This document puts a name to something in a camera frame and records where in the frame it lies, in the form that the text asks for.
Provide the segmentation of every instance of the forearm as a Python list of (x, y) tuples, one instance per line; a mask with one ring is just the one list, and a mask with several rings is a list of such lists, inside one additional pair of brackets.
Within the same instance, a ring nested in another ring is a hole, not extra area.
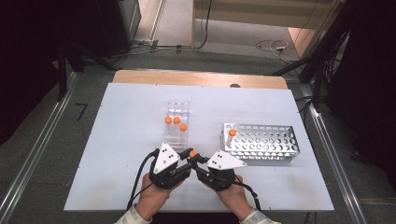
[(115, 224), (149, 224), (151, 220), (143, 219), (132, 206)]
[(259, 210), (253, 208), (251, 209), (248, 216), (240, 222), (241, 224), (280, 224), (279, 222), (274, 222), (265, 214)]

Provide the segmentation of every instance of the black fabric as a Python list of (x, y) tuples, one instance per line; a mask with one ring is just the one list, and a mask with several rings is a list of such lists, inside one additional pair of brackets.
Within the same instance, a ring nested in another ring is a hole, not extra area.
[(394, 1), (360, 1), (327, 106), (356, 134), (353, 145), (396, 189)]
[(33, 17), (22, 12), (23, 7), (14, 3), (0, 7), (0, 144), (8, 140), (59, 79), (52, 64), (56, 40), (48, 35), (46, 40), (40, 39), (33, 22), (26, 20)]

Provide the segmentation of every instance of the floor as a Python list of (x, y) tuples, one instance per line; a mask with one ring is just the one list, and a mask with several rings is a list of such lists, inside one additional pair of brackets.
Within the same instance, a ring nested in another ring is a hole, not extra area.
[[(149, 6), (151, 6), (155, 8), (153, 14), (160, 15), (160, 19), (157, 20), (158, 27), (154, 29), (154, 32), (150, 28), (143, 29), (142, 27), (139, 31), (140, 35), (137, 35), (136, 38), (150, 40), (152, 35), (152, 39), (159, 39), (161, 45), (189, 45), (191, 36), (187, 32), (189, 30), (187, 26), (180, 29), (180, 31), (183, 30), (180, 33), (175, 27), (166, 27), (166, 24), (171, 23), (167, 22), (168, 19), (173, 20), (175, 15), (188, 15), (191, 1), (185, 1), (185, 4), (176, 4), (176, 2), (178, 1), (166, 0), (162, 5), (159, 0), (141, 1), (142, 7), (146, 7), (142, 10), (143, 16), (148, 13)], [(163, 12), (158, 13), (161, 6), (163, 6)], [(150, 17), (148, 23), (156, 23), (155, 16), (148, 17)], [(202, 32), (200, 27), (201, 22), (198, 21), (196, 40), (200, 39), (197, 38)], [(216, 27), (216, 32), (213, 32), (211, 27)], [(145, 68), (263, 75), (285, 66), (287, 63), (282, 59), (286, 61), (298, 60), (296, 54), (293, 53), (290, 37), (281, 27), (263, 26), (259, 29), (255, 26), (248, 28), (241, 27), (241, 24), (214, 21), (209, 23), (208, 30), (207, 45), (202, 48), (202, 51), (186, 50), (176, 53), (175, 50), (161, 50), (150, 54), (133, 55), (133, 53), (144, 51), (143, 49), (134, 49), (131, 55), (111, 60), (111, 62), (125, 69)], [(243, 33), (249, 35), (242, 36), (238, 34), (238, 30), (243, 30)], [(222, 32), (229, 31), (230, 33), (226, 33), (229, 35), (222, 35)], [(279, 59), (271, 50), (268, 50), (268, 45), (262, 44), (260, 49), (256, 48), (256, 43), (268, 39), (285, 40), (289, 43), (290, 50), (281, 52), (281, 59)], [(21, 195), (17, 195), (15, 207), (10, 208), (13, 213), (7, 217), (8, 223), (111, 223), (122, 214), (122, 212), (66, 213), (63, 211), (64, 202), (88, 140), (106, 84), (111, 82), (114, 76), (114, 71), (108, 71), (94, 63), (87, 63), (89, 66), (84, 74), (71, 76), (75, 77), (75, 82), (69, 84), (73, 84), (74, 89), (70, 93), (68, 102), (64, 105), (62, 115), (56, 120), (57, 125), (52, 130), (52, 135), (43, 146), (45, 150), (37, 155), (41, 159), (30, 173), (29, 182), (21, 189)], [(300, 71), (301, 69), (296, 69), (283, 76), (296, 99), (306, 94), (296, 78)], [(53, 108), (58, 106), (56, 98), (57, 88), (54, 88), (26, 118), (11, 139), (0, 146), (0, 197), (9, 193), (8, 188), (29, 153), (35, 149), (36, 140), (42, 137), (40, 136), (41, 130), (45, 127), (47, 120), (51, 118)], [(296, 103), (299, 108), (303, 108), (306, 101), (297, 101)], [(86, 110), (81, 113), (84, 105), (87, 105)], [(340, 186), (328, 153), (323, 146), (321, 135), (318, 133), (315, 119), (310, 116), (308, 111), (306, 115), (302, 113), (302, 119), (305, 120), (305, 127), (334, 205), (333, 212), (317, 213), (317, 223), (394, 223), (396, 194), (385, 174), (370, 163), (351, 159), (354, 150), (350, 145), (350, 134), (347, 127), (332, 115), (326, 105), (321, 105), (321, 109), (320, 115), (325, 121), (334, 150), (346, 171), (353, 192), (357, 196), (365, 221), (357, 222), (352, 218), (346, 198), (341, 191), (342, 186)], [(4, 206), (2, 205), (0, 215), (3, 214)], [(314, 216), (311, 215), (307, 218), (307, 213), (268, 212), (267, 215), (282, 223), (314, 223)], [(159, 214), (153, 223), (160, 223), (161, 217), (172, 218), (167, 217), (166, 214)], [(197, 221), (196, 223), (203, 222), (202, 217), (196, 217), (197, 220), (194, 218), (190, 219), (191, 223), (194, 221)], [(224, 219), (218, 220), (217, 223), (224, 223), (224, 220), (228, 220), (229, 217), (222, 216), (222, 218)]]

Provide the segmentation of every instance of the person's right hand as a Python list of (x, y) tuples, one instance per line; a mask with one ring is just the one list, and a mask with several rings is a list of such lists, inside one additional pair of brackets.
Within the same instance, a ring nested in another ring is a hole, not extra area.
[[(243, 181), (241, 175), (237, 175), (236, 182)], [(239, 220), (244, 220), (250, 213), (252, 207), (248, 204), (245, 188), (232, 184), (229, 189), (215, 191), (224, 205), (232, 211)]]

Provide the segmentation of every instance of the gray carpet floor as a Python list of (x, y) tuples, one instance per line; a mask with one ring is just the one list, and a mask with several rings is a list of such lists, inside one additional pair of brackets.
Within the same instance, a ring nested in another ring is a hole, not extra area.
[[(116, 66), (123, 67), (123, 69), (165, 69), (248, 75), (269, 74), (285, 66), (278, 59), (198, 51), (176, 53), (175, 50), (129, 55), (113, 59), (111, 62)], [(123, 214), (122, 211), (90, 213), (63, 211), (79, 160), (105, 93), (106, 85), (112, 81), (114, 74), (114, 71), (106, 70), (103, 66), (94, 63), (89, 63), (85, 72), (78, 74), (74, 93), (8, 223), (113, 223)], [(301, 86), (294, 75), (294, 72), (286, 74), (284, 78), (288, 81), (288, 86), (295, 98), (299, 98), (303, 94)], [(56, 103), (57, 94), (58, 88), (56, 87), (26, 118), (12, 138), (0, 146), (1, 197), (4, 196), (9, 184), (18, 173), (44, 127)], [(80, 120), (78, 120), (78, 117), (82, 108), (76, 104), (88, 105)], [(299, 108), (302, 108), (304, 104), (305, 102), (297, 102)], [(321, 108), (328, 132), (358, 198), (395, 198), (395, 192), (381, 170), (372, 164), (350, 159), (354, 150), (349, 142), (347, 128), (342, 121), (332, 115), (326, 105), (321, 105)], [(352, 223), (329, 160), (323, 150), (318, 132), (309, 115), (306, 117), (305, 127), (316, 152), (323, 178), (328, 183), (327, 188), (335, 208), (331, 212), (317, 213), (317, 223)], [(361, 206), (369, 223), (390, 224), (395, 222), (396, 205), (394, 203), (362, 201), (365, 202)], [(157, 215), (157, 218), (154, 217), (153, 223), (163, 223), (161, 215)], [(307, 213), (266, 212), (266, 215), (282, 223), (304, 223)], [(189, 223), (208, 222), (205, 220), (207, 217), (202, 217), (199, 214), (196, 216), (190, 219)], [(217, 223), (237, 223), (237, 220), (230, 219), (230, 216), (223, 216), (223, 219), (218, 220)], [(314, 223), (313, 216), (309, 218), (307, 223)]]

